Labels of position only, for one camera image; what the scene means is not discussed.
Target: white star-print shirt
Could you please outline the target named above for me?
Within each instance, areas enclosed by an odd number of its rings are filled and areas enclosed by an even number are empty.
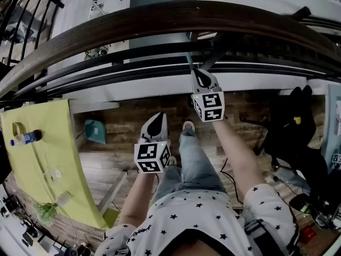
[[[181,190],[157,200],[138,228],[119,225],[108,230],[95,256],[157,256],[187,229],[205,233],[235,256],[262,255],[246,234],[247,228],[252,232],[248,225],[255,220],[270,228],[273,239],[284,251],[298,240],[290,208],[267,184],[257,185],[246,194],[240,215],[233,211],[226,193]]]

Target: red object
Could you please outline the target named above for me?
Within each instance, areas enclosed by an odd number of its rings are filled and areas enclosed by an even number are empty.
[[[316,232],[314,232],[311,226],[305,226],[300,232],[300,241],[304,244],[309,243],[309,241],[316,236]]]

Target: yellow-green cloth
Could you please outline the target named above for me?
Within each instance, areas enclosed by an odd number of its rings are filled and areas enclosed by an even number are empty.
[[[1,113],[1,120],[9,160],[22,190],[40,203],[55,203],[68,191],[71,200],[58,208],[61,214],[96,228],[112,227],[118,212],[109,209],[104,219],[92,199],[75,146],[68,100],[9,110]],[[25,132],[41,130],[42,139],[11,146],[13,122],[21,123]]]

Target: sneaker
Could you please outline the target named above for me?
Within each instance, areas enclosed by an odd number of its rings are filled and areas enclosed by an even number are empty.
[[[193,131],[196,130],[194,124],[192,122],[190,122],[190,121],[186,121],[186,122],[183,123],[182,131],[185,130],[185,129],[192,129]]]
[[[175,156],[171,156],[171,157],[169,158],[168,166],[170,166],[170,165],[172,165],[172,166],[176,166],[176,165],[177,165],[177,161],[176,161]]]

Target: water bottle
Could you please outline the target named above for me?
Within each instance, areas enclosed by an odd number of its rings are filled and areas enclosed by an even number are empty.
[[[42,139],[42,132],[39,130],[34,130],[33,132],[28,132],[25,134],[17,134],[14,139],[11,140],[11,146],[15,145],[26,145],[35,141]]]

